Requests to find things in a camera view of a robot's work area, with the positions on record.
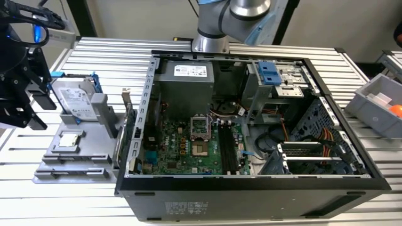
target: computer chip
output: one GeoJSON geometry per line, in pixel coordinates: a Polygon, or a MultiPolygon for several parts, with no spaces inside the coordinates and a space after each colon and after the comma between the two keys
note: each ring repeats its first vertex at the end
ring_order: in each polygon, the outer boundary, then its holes
{"type": "Polygon", "coordinates": [[[168,162],[168,169],[175,169],[177,168],[177,163],[176,162],[168,162]]]}
{"type": "Polygon", "coordinates": [[[73,147],[77,141],[79,135],[75,133],[64,133],[59,141],[59,147],[73,147]]]}

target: expansion slot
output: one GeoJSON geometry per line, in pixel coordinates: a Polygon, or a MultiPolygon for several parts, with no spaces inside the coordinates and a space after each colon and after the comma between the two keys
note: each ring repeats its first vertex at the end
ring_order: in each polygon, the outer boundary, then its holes
{"type": "Polygon", "coordinates": [[[219,149],[221,157],[221,173],[234,175],[238,171],[236,155],[234,149],[234,139],[231,126],[224,124],[217,126],[219,149]]]}

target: blue plastic latch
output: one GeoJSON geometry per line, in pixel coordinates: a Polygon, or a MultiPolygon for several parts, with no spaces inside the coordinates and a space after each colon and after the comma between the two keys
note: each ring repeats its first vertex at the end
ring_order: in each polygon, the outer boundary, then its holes
{"type": "Polygon", "coordinates": [[[91,77],[93,78],[93,83],[95,83],[95,91],[96,93],[103,93],[100,82],[99,82],[99,76],[92,72],[91,77]]]}
{"type": "Polygon", "coordinates": [[[81,123],[81,120],[79,118],[75,117],[75,122],[79,125],[81,123]]]}
{"type": "Polygon", "coordinates": [[[263,78],[264,85],[280,85],[282,78],[272,62],[258,62],[258,72],[263,78]]]}
{"type": "Polygon", "coordinates": [[[64,76],[65,76],[64,72],[52,72],[52,73],[51,73],[51,77],[52,77],[53,79],[61,78],[61,77],[64,77],[64,76]]]}

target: gray plastic tray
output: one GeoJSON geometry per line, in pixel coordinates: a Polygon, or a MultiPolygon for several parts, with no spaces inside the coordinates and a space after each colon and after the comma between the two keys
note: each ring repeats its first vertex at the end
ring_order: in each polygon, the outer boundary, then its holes
{"type": "Polygon", "coordinates": [[[387,138],[402,138],[402,119],[388,108],[402,105],[402,84],[379,74],[356,91],[346,111],[387,138]]]}

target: aluminum extrusion table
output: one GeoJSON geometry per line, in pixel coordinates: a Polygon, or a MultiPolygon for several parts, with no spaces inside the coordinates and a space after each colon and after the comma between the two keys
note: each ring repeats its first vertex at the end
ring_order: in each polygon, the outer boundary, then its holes
{"type": "MultiPolygon", "coordinates": [[[[96,71],[108,104],[116,112],[123,112],[121,88],[131,88],[131,100],[137,107],[153,49],[189,51],[191,44],[185,41],[83,38],[73,50],[63,51],[51,70],[76,74],[96,71]]],[[[310,58],[342,108],[352,99],[355,89],[367,82],[339,49],[231,44],[231,53],[310,58]]],[[[61,122],[60,108],[44,111],[35,103],[33,109],[48,129],[9,129],[0,137],[0,225],[402,225],[402,140],[382,138],[352,117],[348,122],[387,178],[390,194],[330,220],[139,222],[125,200],[113,197],[115,184],[33,184],[33,172],[61,122]]]]}

